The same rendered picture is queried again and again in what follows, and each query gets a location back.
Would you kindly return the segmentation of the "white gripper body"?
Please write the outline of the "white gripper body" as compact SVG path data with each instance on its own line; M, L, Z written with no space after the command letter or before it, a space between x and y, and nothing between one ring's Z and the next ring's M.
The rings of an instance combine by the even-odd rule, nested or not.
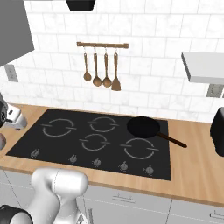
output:
M6 121L4 123L5 127L10 127L16 130L24 129L27 126L27 120L22 114L20 108L12 105L8 105Z

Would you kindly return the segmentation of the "grey kettle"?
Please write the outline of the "grey kettle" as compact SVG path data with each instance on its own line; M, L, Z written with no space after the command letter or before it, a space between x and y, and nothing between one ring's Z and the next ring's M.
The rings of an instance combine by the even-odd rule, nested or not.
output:
M6 145L6 138L2 133L0 133L0 150L2 150L5 145Z

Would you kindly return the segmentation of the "grey drawer front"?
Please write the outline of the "grey drawer front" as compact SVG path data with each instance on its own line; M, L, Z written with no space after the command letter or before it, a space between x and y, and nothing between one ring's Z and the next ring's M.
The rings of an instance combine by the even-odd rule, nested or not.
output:
M209 216L214 210L217 214L224 215L224 207L174 199L171 203L167 224L224 224L224 220Z
M31 175L0 169L0 205L27 208L34 196Z
M85 198L94 204L94 208L113 213L122 209L140 209L143 211L168 214L171 199L90 185Z

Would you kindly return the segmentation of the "black hob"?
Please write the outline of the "black hob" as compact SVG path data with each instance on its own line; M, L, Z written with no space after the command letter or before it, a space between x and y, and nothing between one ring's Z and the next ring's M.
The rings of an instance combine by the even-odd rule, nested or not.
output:
M170 181L172 179L169 142L159 136L138 138L127 130L127 116L103 115L72 110L76 133L66 150L70 156L76 155L72 164L69 159L62 165L74 165L107 172L118 172L135 176ZM99 158L101 165L93 162ZM119 165L126 162L127 171ZM151 175L145 172L148 166L154 169Z

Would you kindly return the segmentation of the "small wooden spoon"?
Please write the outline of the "small wooden spoon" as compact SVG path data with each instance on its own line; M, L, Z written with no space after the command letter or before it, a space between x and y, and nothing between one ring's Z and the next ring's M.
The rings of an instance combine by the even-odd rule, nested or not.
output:
M86 53L84 53L84 62L85 62L85 68L88 68L88 58L87 58L87 54ZM84 73L83 78L84 78L85 81L91 81L92 76L91 76L91 74L88 71L86 71Z

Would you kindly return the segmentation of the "wooden spatula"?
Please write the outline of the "wooden spatula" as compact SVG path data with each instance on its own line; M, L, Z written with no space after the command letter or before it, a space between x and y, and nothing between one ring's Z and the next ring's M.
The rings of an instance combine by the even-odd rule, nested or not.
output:
M120 91L121 90L121 83L120 83L120 81L118 80L118 77L117 77L117 66L118 66L118 54L117 53L114 54L114 66L115 66L115 77L112 81L111 89L114 90L114 91Z

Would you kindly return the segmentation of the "black frying pan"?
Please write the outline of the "black frying pan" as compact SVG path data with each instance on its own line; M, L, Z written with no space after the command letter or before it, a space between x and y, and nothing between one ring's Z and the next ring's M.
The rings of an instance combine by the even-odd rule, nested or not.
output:
M127 122L127 130L130 134L132 134L135 137L150 138L159 136L183 148L187 147L185 143L182 143L179 140L162 133L160 131L159 122L150 117L146 116L132 117Z

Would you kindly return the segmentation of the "black range hood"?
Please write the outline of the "black range hood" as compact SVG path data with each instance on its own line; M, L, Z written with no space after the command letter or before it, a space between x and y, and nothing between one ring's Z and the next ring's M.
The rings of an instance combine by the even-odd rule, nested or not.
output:
M91 11L95 6L95 0L66 0L70 11Z

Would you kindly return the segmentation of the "grey cupboard door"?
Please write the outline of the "grey cupboard door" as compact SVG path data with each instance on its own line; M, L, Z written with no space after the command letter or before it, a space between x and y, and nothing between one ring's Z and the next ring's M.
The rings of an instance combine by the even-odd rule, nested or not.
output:
M166 224L167 213L152 212L131 206L85 199L87 210L93 209L94 224Z

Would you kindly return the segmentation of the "black countertop appliance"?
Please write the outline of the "black countertop appliance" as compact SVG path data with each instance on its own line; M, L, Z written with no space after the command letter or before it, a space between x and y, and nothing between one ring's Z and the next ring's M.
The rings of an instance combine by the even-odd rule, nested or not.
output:
M224 157L224 107L218 108L210 128L216 153Z

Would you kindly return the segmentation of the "grey wall outlet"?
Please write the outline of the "grey wall outlet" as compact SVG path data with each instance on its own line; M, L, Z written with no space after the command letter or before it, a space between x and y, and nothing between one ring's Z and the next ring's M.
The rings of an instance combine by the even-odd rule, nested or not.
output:
M18 76L13 65L7 64L4 66L4 69L9 81L18 82Z
M207 90L207 97L220 98L224 85L221 84L210 84Z

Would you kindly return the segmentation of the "grey wall cupboard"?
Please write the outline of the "grey wall cupboard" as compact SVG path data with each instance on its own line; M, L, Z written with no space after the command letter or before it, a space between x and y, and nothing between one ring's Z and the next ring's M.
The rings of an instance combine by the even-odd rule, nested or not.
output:
M0 0L0 67L34 50L23 0Z

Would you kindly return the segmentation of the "wooden wall rail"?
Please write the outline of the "wooden wall rail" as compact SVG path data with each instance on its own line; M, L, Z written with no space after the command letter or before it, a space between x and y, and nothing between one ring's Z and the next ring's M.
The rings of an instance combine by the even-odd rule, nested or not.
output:
M79 47L103 47L103 48L124 48L129 49L128 43L123 44L107 44L107 43L85 43L85 42L77 42L77 46Z

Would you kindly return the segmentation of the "white wall shelf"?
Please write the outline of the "white wall shelf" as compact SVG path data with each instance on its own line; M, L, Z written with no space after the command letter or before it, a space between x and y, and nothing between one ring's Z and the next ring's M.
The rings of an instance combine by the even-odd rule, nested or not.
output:
M182 52L181 59L190 82L224 85L224 53Z

